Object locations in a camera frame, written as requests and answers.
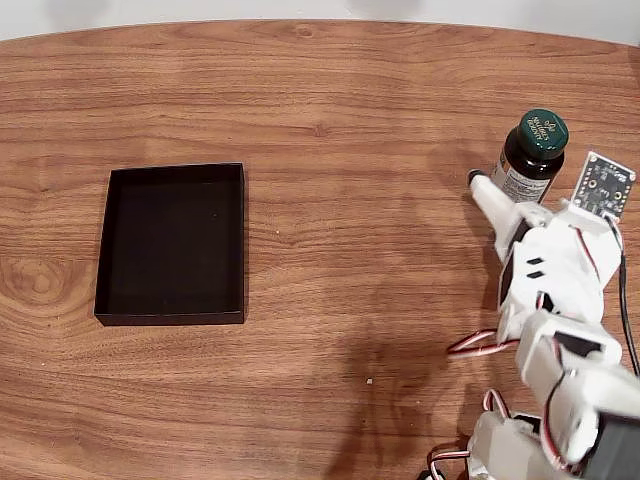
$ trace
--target dark green lid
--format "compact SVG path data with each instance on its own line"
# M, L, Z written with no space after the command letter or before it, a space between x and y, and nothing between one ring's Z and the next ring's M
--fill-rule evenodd
M548 160L564 151L569 130L555 113L535 108L524 114L518 125L518 143L534 158Z

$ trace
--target wood grain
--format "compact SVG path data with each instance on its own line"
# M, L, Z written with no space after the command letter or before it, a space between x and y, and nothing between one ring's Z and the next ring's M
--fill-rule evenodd
M537 411L512 352L443 357L496 323L498 260L466 172L532 106L571 130L550 205L590 148L640 169L636 48L297 21L1 43L0 477L413 479L472 432L487 387ZM218 161L247 173L246 323L102 327L109 171ZM613 282L604 322L622 340L618 315Z

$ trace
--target jar label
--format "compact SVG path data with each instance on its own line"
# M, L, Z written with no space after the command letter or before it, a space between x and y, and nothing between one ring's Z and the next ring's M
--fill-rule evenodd
M509 166L504 152L491 173L491 180L514 202L539 202L550 180L525 177Z

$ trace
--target open box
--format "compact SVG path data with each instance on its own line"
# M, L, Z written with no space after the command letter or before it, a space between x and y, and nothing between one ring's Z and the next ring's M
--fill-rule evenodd
M114 170L95 316L104 325L244 321L242 164Z

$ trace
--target dark brown bottle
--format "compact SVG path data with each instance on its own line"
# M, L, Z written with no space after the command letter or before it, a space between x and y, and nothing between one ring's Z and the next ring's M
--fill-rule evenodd
M550 110L524 114L509 135L491 179L514 202L538 202L564 163L569 130Z

